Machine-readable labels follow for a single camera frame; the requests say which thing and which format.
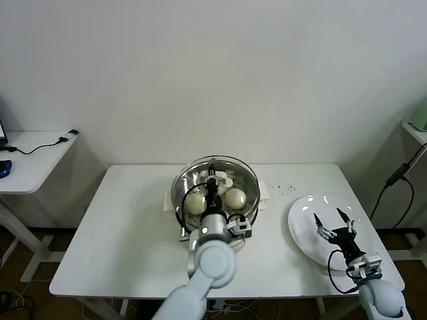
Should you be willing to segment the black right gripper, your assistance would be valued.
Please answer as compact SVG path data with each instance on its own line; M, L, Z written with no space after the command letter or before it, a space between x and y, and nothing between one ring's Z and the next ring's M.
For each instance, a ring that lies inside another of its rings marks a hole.
M323 239L329 239L328 242L337 245L344 256L345 262L352 262L353 260L362 257L364 252L360 250L355 242L357 232L354 228L354 220L341 209L337 208L338 214L347 225L347 228L328 230L323 226L320 218L314 213L315 224L317 227L318 235Z

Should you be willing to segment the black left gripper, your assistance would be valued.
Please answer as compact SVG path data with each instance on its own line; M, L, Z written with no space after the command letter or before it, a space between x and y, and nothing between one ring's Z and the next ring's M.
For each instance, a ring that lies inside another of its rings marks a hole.
M214 167L214 164L211 163L207 171L207 182L205 185L207 195L205 196L206 205L204 215L224 214L222 207L222 199L219 196L219 187L216 181L216 169Z

